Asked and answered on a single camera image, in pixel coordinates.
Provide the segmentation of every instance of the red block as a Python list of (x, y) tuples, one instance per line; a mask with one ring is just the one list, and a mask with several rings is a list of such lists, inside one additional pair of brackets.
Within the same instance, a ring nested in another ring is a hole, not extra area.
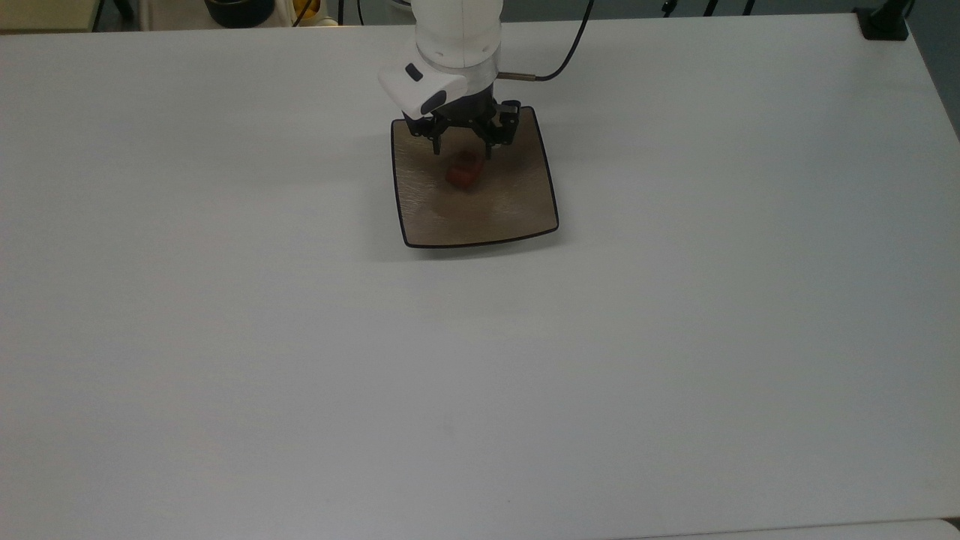
[(483, 170), (483, 158), (469, 150), (464, 150), (453, 159), (446, 169), (446, 181), (461, 189), (468, 189)]

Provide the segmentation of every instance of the brown plate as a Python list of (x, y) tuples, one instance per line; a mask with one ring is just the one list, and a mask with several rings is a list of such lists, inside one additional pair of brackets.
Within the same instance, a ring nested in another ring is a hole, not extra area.
[(446, 169), (461, 151), (484, 155), (473, 131), (450, 128), (439, 156), (426, 137), (394, 120), (394, 186), (403, 242), (412, 248), (456, 248), (522, 240), (557, 230), (557, 199), (533, 108), (520, 109), (514, 143), (493, 149), (466, 190)]

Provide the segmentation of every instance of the white table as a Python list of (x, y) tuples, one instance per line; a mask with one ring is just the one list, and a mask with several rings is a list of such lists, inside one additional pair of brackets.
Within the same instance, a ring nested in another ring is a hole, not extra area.
[[(504, 67), (575, 29), (506, 25)], [(396, 220), (407, 32), (0, 38), (4, 536), (960, 513), (960, 144), (912, 39), (591, 23), (497, 87), (560, 230), (443, 253)]]

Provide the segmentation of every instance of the black pot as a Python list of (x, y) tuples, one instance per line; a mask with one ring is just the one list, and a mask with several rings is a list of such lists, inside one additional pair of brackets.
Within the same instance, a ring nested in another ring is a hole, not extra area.
[(274, 0), (204, 0), (206, 10), (220, 26), (252, 28), (274, 12)]

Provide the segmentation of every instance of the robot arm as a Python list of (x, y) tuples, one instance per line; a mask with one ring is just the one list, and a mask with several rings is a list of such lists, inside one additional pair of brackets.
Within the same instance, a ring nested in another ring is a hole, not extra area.
[(380, 70), (384, 89), (412, 119), (493, 84), (503, 0), (412, 0), (416, 38)]
[(497, 104), (492, 91), (503, 0), (412, 0), (411, 6), (416, 36), (379, 73), (411, 134), (433, 141), (435, 154), (448, 127), (473, 129), (488, 157), (493, 146), (513, 142), (519, 102)]

